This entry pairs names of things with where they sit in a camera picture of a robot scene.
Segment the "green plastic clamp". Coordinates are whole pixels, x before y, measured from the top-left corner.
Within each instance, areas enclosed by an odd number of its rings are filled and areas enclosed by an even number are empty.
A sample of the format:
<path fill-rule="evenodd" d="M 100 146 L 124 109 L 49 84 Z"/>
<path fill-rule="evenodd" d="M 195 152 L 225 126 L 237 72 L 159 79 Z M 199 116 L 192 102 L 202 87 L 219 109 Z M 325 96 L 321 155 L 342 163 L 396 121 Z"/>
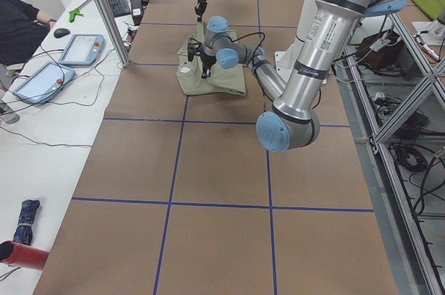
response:
<path fill-rule="evenodd" d="M 83 13 L 80 8 L 75 8 L 69 12 L 69 23 L 73 23 L 76 17 L 83 17 Z"/>

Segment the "green long sleeve shirt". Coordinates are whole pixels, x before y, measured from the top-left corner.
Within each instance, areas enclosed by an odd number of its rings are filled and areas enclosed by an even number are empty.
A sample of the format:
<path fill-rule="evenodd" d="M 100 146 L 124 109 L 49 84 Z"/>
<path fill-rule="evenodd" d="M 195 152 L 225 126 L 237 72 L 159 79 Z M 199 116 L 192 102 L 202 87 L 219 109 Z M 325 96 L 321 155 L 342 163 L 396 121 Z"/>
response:
<path fill-rule="evenodd" d="M 197 23 L 195 34 L 189 35 L 181 49 L 177 52 L 179 67 L 176 72 L 177 80 L 185 95 L 204 95 L 209 93 L 229 93 L 232 95 L 245 96 L 245 78 L 243 67 L 238 64 L 231 69 L 223 69 L 218 63 L 211 68 L 211 77 L 203 79 L 202 64 L 199 57 L 192 62 L 187 59 L 187 44 L 189 42 L 203 42 L 207 25 L 203 22 Z M 190 68 L 190 72 L 184 74 L 179 70 L 182 67 Z"/>

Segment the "black keyboard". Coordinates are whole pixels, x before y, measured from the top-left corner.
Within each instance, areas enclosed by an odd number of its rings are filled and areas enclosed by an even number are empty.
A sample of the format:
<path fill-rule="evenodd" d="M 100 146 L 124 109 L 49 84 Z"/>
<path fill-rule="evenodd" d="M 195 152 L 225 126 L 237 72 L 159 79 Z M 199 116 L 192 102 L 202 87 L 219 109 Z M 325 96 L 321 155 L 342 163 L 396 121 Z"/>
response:
<path fill-rule="evenodd" d="M 122 17 L 131 14 L 131 9 L 128 0 L 107 0 L 107 1 L 111 7 L 111 12 L 114 17 Z"/>

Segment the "red cylinder tube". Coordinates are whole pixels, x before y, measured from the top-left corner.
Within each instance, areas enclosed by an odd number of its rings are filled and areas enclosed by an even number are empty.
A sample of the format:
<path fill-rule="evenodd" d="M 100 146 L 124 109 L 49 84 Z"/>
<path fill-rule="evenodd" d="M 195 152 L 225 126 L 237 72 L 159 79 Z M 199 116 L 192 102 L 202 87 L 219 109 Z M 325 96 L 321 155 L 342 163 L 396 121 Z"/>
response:
<path fill-rule="evenodd" d="M 1 243 L 1 263 L 37 271 L 45 267 L 49 252 L 19 244 L 14 241 Z"/>

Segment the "black computer mouse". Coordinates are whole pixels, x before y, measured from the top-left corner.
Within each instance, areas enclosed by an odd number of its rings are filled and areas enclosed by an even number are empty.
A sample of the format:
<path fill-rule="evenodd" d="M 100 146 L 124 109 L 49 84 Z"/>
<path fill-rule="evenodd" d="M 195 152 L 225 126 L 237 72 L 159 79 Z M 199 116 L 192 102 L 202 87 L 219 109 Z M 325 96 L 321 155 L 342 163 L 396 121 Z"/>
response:
<path fill-rule="evenodd" d="M 65 37 L 70 34 L 70 30 L 67 28 L 57 28 L 53 32 L 53 36 L 57 39 Z"/>

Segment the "aluminium frame post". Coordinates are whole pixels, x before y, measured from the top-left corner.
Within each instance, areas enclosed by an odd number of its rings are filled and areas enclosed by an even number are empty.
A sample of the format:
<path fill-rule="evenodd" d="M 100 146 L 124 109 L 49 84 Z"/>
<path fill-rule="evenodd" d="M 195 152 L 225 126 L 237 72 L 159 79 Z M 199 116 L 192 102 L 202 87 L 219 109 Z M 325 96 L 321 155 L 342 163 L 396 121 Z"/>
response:
<path fill-rule="evenodd" d="M 102 21 L 106 27 L 109 38 L 113 44 L 113 47 L 118 54 L 122 67 L 127 67 L 129 65 L 129 55 L 127 49 L 123 43 L 120 36 L 119 29 L 115 22 L 115 18 L 112 14 L 111 7 L 107 0 L 94 0 L 95 5 L 99 11 Z"/>

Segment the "blue teach pendant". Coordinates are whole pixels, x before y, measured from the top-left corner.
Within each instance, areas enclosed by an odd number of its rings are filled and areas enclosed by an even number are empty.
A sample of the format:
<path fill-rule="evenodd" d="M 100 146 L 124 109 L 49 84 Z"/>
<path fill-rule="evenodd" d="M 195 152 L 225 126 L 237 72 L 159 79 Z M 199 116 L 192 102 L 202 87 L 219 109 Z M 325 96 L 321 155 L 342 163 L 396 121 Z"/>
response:
<path fill-rule="evenodd" d="M 74 75 L 73 68 L 47 62 L 18 86 L 12 94 L 27 104 L 44 104 L 60 92 Z"/>
<path fill-rule="evenodd" d="M 58 59 L 58 63 L 68 67 L 91 66 L 99 58 L 103 46 L 102 34 L 74 34 Z"/>

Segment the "blue teach pendant far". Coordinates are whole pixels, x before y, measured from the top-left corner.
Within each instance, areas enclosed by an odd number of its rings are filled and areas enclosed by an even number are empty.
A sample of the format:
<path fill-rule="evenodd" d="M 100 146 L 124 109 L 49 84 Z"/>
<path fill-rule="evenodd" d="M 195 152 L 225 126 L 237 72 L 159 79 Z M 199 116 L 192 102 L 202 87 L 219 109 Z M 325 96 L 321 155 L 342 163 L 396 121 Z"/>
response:
<path fill-rule="evenodd" d="M 58 59 L 58 63 L 68 67 L 91 66 L 99 58 L 103 46 L 102 34 L 74 34 Z"/>

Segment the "white paper price tag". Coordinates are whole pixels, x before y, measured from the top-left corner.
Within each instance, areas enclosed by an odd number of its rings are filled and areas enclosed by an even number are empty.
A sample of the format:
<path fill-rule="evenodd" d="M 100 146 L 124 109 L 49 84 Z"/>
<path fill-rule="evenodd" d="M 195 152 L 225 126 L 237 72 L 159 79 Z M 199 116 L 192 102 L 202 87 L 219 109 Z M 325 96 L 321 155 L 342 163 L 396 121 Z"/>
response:
<path fill-rule="evenodd" d="M 188 68 L 188 67 L 182 67 L 179 71 L 181 72 L 181 73 L 184 73 L 184 74 L 186 74 L 186 73 L 188 73 L 188 72 L 190 72 L 190 68 Z"/>

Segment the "folded dark blue umbrella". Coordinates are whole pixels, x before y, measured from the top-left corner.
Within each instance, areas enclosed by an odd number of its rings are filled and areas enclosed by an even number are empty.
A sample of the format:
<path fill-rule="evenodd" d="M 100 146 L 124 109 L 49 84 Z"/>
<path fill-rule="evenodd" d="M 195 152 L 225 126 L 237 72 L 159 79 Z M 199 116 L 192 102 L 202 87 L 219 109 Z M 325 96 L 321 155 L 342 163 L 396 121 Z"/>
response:
<path fill-rule="evenodd" d="M 24 200 L 19 213 L 17 227 L 13 235 L 13 241 L 30 246 L 33 240 L 32 226 L 40 207 L 39 200 Z"/>

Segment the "blue teach pendant near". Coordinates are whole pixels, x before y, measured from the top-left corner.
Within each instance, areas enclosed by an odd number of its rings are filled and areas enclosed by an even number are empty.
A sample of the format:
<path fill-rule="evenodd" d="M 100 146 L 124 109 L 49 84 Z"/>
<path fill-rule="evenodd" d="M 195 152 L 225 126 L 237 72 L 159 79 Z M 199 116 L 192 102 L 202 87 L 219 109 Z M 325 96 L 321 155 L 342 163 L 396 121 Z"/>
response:
<path fill-rule="evenodd" d="M 60 92 L 74 75 L 73 68 L 47 62 L 18 86 L 12 94 L 27 104 L 44 104 Z"/>

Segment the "person in black shirt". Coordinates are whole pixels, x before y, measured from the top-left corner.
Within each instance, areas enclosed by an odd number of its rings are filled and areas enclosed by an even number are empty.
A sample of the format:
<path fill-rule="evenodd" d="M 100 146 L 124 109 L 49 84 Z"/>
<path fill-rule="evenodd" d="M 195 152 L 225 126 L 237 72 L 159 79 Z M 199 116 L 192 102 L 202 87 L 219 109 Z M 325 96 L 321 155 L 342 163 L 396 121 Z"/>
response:
<path fill-rule="evenodd" d="M 22 0 L 1 0 L 1 64 L 25 63 L 56 24 L 50 14 Z"/>

